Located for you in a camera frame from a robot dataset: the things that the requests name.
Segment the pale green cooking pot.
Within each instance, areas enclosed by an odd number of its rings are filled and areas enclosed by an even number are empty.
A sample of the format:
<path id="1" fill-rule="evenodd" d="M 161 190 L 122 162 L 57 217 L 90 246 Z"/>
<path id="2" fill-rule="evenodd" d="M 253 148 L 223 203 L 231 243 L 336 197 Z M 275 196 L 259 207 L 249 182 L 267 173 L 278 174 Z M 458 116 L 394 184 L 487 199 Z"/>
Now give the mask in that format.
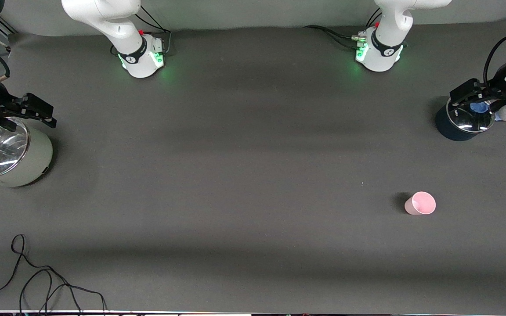
<path id="1" fill-rule="evenodd" d="M 26 128 L 29 132 L 28 149 L 16 167 L 0 176 L 0 186 L 22 187 L 28 185 L 40 178 L 50 166 L 54 153 L 50 139 L 39 130 L 28 126 Z"/>

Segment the dark blue saucepan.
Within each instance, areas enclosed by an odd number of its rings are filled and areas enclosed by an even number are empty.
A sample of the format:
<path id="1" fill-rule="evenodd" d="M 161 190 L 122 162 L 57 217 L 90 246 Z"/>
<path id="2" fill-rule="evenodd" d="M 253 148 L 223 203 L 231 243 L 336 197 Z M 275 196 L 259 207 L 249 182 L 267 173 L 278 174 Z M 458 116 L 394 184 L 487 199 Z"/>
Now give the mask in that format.
<path id="1" fill-rule="evenodd" d="M 478 134 L 467 133 L 456 128 L 448 118 L 446 105 L 444 105 L 435 115 L 435 125 L 444 137 L 453 141 L 466 141 L 474 138 Z"/>

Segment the glass lid with blue knob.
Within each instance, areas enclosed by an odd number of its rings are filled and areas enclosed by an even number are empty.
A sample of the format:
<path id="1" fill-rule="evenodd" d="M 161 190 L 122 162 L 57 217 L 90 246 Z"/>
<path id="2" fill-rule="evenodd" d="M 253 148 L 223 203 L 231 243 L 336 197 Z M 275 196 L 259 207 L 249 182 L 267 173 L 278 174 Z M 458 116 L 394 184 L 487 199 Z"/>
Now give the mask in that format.
<path id="1" fill-rule="evenodd" d="M 478 134 L 487 131 L 495 122 L 491 108 L 494 101 L 475 101 L 470 104 L 458 104 L 448 100 L 446 111 L 450 122 L 459 130 Z"/>

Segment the pink plastic cup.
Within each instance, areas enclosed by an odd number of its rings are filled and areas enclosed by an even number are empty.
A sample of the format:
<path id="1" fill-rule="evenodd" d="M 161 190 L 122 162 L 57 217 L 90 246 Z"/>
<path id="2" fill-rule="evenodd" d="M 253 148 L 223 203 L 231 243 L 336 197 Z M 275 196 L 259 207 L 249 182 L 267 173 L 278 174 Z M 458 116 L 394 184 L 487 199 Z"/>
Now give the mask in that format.
<path id="1" fill-rule="evenodd" d="M 436 210 L 434 197 L 427 192 L 416 192 L 404 204 L 405 211 L 410 215 L 429 215 Z"/>

